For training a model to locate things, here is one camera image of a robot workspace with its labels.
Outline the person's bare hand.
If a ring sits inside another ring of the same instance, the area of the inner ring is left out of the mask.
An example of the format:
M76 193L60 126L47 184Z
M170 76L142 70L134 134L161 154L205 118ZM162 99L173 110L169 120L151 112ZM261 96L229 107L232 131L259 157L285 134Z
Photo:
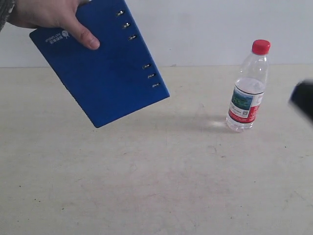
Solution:
M17 0L8 22L23 28L62 28L85 47L96 50L99 40L76 18L87 0Z

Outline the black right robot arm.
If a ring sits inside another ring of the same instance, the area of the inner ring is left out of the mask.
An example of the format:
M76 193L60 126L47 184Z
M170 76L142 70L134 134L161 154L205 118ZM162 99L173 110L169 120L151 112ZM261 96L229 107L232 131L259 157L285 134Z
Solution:
M313 79L299 81L292 90L289 104L313 126Z

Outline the grey sleeved forearm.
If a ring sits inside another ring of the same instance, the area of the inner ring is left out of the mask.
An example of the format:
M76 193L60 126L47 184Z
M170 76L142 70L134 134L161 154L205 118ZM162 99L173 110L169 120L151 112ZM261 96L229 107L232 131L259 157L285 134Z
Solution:
M0 0L0 31L2 31L6 24L14 6L14 0Z

